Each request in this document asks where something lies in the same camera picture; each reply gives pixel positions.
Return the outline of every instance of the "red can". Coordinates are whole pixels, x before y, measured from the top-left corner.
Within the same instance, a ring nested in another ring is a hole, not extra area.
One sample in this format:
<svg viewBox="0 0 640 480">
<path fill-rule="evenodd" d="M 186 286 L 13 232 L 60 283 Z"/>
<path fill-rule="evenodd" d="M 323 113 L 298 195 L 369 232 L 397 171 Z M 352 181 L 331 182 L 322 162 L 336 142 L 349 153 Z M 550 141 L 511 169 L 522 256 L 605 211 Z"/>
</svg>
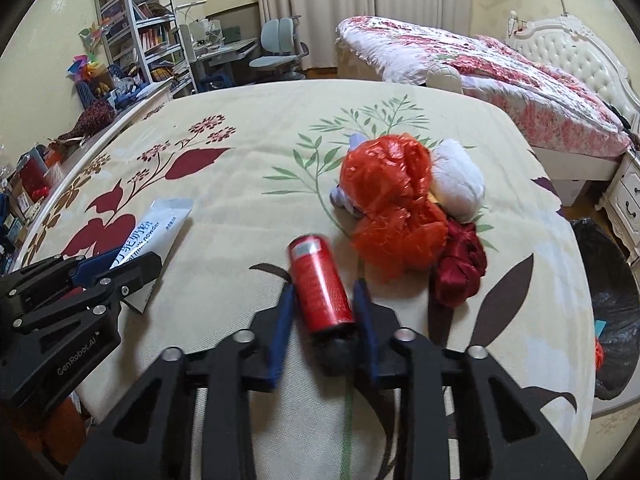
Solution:
<svg viewBox="0 0 640 480">
<path fill-rule="evenodd" d="M 289 261 L 316 359 L 327 375 L 343 375 L 353 361 L 355 323 L 326 239 L 296 238 L 289 244 Z"/>
</svg>

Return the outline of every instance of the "floral bedspread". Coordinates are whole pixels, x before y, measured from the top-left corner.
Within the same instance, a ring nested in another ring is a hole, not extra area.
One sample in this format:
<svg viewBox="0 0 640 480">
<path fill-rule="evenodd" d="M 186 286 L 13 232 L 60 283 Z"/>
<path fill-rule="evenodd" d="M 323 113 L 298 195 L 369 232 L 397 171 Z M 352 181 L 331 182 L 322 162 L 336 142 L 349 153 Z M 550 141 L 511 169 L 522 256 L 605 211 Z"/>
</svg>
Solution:
<svg viewBox="0 0 640 480">
<path fill-rule="evenodd" d="M 375 16 L 348 18 L 337 30 L 384 81 L 421 85 L 431 63 L 454 67 L 465 95 L 504 110 L 532 146 L 599 157 L 629 146 L 620 120 L 584 83 L 494 38 Z"/>
<path fill-rule="evenodd" d="M 370 139 L 407 132 L 428 148 L 455 138 L 484 174 L 486 199 L 475 222 L 487 274 L 479 293 L 455 311 L 430 301 L 428 273 L 387 282 L 359 266 L 350 244 L 356 221 L 329 200 L 353 132 Z M 57 253 L 108 251 L 161 198 L 191 198 L 194 207 L 145 313 L 123 309 L 120 346 L 78 388 L 98 420 L 167 346 L 211 348 L 276 305 L 289 278 L 287 245 L 319 233 L 330 241 L 348 294 L 364 275 L 373 300 L 393 308 L 402 325 L 451 349 L 486 346 L 580 456 L 595 380 L 584 266 L 551 182 L 498 108 L 451 92 L 356 80 L 181 98 L 70 176 L 18 260 L 25 266 Z M 322 377 L 307 338 L 296 325 L 278 392 L 251 397 L 258 478 L 391 478 L 393 406 L 381 424 L 350 380 Z M 453 418 L 450 391 L 444 396 Z M 197 400 L 194 480 L 205 398 Z"/>
</svg>

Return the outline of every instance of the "white tufted headboard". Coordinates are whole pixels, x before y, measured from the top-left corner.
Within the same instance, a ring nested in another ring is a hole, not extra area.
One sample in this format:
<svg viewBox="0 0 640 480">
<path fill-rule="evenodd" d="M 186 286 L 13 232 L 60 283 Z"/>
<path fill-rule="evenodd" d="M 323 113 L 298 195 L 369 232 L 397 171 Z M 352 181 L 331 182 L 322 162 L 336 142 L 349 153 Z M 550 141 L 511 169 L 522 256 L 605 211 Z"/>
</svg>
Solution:
<svg viewBox="0 0 640 480">
<path fill-rule="evenodd" d="M 510 30 L 518 21 L 511 11 Z M 561 68 L 583 81 L 640 132 L 640 98 L 631 88 L 628 71 L 612 50 L 576 16 L 527 22 L 505 42 L 529 60 Z"/>
</svg>

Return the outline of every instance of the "black plastic bag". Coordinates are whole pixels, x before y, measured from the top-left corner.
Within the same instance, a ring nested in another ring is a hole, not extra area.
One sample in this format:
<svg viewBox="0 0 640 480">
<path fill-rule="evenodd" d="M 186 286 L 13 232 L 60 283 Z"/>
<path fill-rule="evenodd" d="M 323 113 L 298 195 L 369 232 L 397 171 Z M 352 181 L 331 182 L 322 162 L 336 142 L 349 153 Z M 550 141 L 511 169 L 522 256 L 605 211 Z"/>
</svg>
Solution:
<svg viewBox="0 0 640 480">
<path fill-rule="evenodd" d="M 631 268 L 616 243 L 591 218 L 572 222 L 587 273 L 593 317 L 606 321 L 600 335 L 604 364 L 595 396 L 617 397 L 631 379 L 640 354 L 640 300 Z"/>
</svg>

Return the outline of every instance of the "chair seat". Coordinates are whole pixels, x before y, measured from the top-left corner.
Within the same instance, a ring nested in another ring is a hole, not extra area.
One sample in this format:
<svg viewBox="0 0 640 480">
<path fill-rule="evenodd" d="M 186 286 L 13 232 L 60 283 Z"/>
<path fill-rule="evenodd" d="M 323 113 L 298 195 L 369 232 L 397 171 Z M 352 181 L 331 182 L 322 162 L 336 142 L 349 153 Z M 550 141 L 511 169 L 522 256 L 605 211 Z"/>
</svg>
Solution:
<svg viewBox="0 0 640 480">
<path fill-rule="evenodd" d="M 292 63 L 298 59 L 298 56 L 262 56 L 252 60 L 249 63 L 251 68 L 270 69 L 277 68 L 287 63 Z"/>
</svg>

